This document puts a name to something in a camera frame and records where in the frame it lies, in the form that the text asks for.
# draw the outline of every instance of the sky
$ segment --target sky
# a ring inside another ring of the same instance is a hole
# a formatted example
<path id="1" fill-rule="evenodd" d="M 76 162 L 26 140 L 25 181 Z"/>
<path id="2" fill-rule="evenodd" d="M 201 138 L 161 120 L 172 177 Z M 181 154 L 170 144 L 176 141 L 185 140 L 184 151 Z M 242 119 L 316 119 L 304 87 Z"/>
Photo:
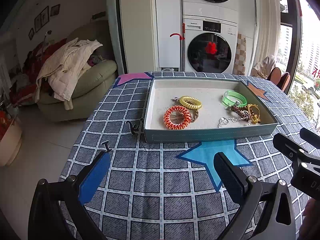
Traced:
<path id="1" fill-rule="evenodd" d="M 283 5 L 288 5 L 287 0 L 280 1 Z M 320 43 L 320 21 L 314 11 L 309 7 L 306 0 L 300 0 L 302 10 L 302 32 L 305 38 Z"/>

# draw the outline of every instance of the tray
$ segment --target tray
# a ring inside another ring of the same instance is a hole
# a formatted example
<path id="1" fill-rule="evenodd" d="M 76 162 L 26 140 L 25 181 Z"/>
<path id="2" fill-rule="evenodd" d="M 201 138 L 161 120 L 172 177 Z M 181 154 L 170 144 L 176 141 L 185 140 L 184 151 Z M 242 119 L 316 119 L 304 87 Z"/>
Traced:
<path id="1" fill-rule="evenodd" d="M 221 101 L 226 90 L 236 91 L 245 96 L 249 104 L 258 105 L 261 123 L 248 126 L 246 121 L 230 121 L 223 128 L 218 128 L 221 117 L 239 117 L 236 113 L 227 111 Z M 163 115 L 167 109 L 175 105 L 172 99 L 181 96 L 197 98 L 203 103 L 203 107 L 199 110 L 199 118 L 194 123 L 190 123 L 183 130 L 169 130 L 164 125 Z M 277 125 L 278 122 L 272 113 L 241 81 L 167 77 L 153 79 L 144 120 L 144 132 L 148 143 L 199 142 L 268 135 Z"/>

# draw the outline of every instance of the jewelry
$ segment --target jewelry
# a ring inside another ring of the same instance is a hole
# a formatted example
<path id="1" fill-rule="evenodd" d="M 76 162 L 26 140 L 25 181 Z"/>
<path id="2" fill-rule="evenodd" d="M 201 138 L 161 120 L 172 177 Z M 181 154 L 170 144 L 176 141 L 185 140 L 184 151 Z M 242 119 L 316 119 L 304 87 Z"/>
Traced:
<path id="1" fill-rule="evenodd" d="M 252 121 L 254 124 L 260 123 L 260 122 L 261 122 L 261 120 L 260 120 L 260 110 L 259 110 L 258 106 L 257 106 L 257 105 L 248 104 L 248 105 L 247 105 L 247 108 L 248 108 L 248 112 L 249 112 L 251 121 Z M 255 114 L 254 111 L 253 111 L 253 109 L 258 110 L 258 113 Z"/>
<path id="2" fill-rule="evenodd" d="M 247 105 L 247 99 L 234 91 L 228 90 L 224 93 L 223 98 L 222 98 L 222 102 L 226 105 L 226 106 L 232 106 L 232 105 L 238 105 L 238 106 L 246 106 Z"/>
<path id="3" fill-rule="evenodd" d="M 249 114 L 246 106 L 238 107 L 236 104 L 234 104 L 233 106 L 228 106 L 227 109 L 230 109 L 231 111 L 238 114 L 242 118 L 242 120 L 246 120 L 246 121 L 251 120 L 250 114 Z"/>
<path id="4" fill-rule="evenodd" d="M 193 117 L 191 118 L 191 121 L 190 122 L 195 122 L 198 117 L 199 117 L 199 111 L 198 110 L 193 110 L 194 111 L 194 114 L 193 114 Z M 183 120 L 183 114 L 170 114 L 170 119 L 171 120 L 177 120 L 177 121 L 182 121 Z"/>
<path id="5" fill-rule="evenodd" d="M 244 120 L 244 121 L 247 121 L 246 119 L 244 118 L 235 118 L 235 117 L 232 117 L 232 118 L 220 118 L 220 121 L 219 121 L 219 128 L 222 127 L 222 125 L 226 125 L 229 123 L 229 121 L 232 121 L 232 122 L 238 122 L 238 121 L 241 121 L 241 120 Z"/>
<path id="6" fill-rule="evenodd" d="M 170 120 L 170 114 L 172 114 L 172 112 L 182 113 L 184 116 L 183 122 L 180 124 L 174 124 Z M 185 129 L 190 124 L 191 114 L 189 110 L 183 106 L 172 106 L 165 112 L 163 116 L 163 121 L 166 127 L 168 127 L 170 130 L 182 130 L 182 129 Z"/>
<path id="7" fill-rule="evenodd" d="M 183 96 L 179 98 L 180 104 L 189 109 L 200 109 L 202 107 L 202 103 L 193 97 Z"/>

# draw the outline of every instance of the screw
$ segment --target screw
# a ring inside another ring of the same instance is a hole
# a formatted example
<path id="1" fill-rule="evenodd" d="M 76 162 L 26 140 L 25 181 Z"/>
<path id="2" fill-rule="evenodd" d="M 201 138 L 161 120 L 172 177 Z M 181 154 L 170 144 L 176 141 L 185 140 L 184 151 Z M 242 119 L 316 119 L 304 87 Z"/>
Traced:
<path id="1" fill-rule="evenodd" d="M 279 183 L 280 183 L 282 186 L 284 186 L 284 185 L 286 184 L 285 180 L 283 180 L 283 179 L 280 179 L 280 180 L 279 180 Z"/>
<path id="2" fill-rule="evenodd" d="M 69 182 L 74 182 L 75 180 L 76 180 L 75 175 L 70 175 L 69 177 L 67 177 L 67 181 L 69 181 Z"/>
<path id="3" fill-rule="evenodd" d="M 45 183 L 45 179 L 41 179 L 38 181 L 38 185 L 43 185 Z"/>
<path id="4" fill-rule="evenodd" d="M 250 182 L 256 182 L 257 181 L 257 178 L 255 177 L 255 176 L 249 176 L 248 177 L 248 180 L 250 181 Z"/>

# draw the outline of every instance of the red hook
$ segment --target red hook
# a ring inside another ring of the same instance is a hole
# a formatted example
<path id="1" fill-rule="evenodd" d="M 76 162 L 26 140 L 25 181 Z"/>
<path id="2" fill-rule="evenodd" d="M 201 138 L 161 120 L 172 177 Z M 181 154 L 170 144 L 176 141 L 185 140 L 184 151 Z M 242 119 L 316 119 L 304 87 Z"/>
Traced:
<path id="1" fill-rule="evenodd" d="M 182 40 L 185 39 L 185 38 L 183 38 L 179 33 L 172 33 L 172 34 L 170 35 L 170 37 L 172 37 L 172 36 L 174 36 L 174 35 L 179 35 L 180 41 L 182 41 Z"/>

